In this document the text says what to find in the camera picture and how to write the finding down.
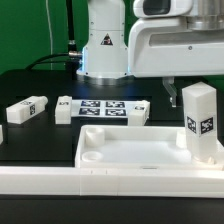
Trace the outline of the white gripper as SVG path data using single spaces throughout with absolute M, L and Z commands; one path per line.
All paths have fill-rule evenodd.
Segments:
M 163 77 L 177 106 L 172 76 L 224 74 L 224 0 L 135 0 L 128 66 L 137 77 Z

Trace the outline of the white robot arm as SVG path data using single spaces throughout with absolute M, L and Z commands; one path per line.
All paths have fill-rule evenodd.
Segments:
M 124 36 L 124 0 L 87 0 L 89 39 L 78 75 L 98 85 L 160 77 L 175 103 L 176 76 L 224 74 L 224 0 L 134 0 Z

